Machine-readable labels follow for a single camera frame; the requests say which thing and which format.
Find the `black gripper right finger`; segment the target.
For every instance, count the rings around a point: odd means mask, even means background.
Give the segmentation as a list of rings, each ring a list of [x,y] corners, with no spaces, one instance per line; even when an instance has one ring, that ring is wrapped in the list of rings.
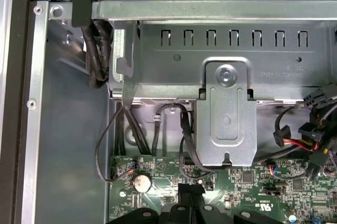
[[[217,206],[205,203],[204,194],[203,186],[192,185],[192,206],[196,214],[195,223],[269,223],[268,216],[248,210],[242,210],[230,216]]]

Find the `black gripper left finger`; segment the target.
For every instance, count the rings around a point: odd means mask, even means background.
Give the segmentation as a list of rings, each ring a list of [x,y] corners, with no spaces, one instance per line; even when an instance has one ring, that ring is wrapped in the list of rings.
[[[139,208],[108,223],[192,223],[193,203],[192,187],[189,184],[178,185],[179,201],[171,206],[165,205],[160,214],[150,208]]]

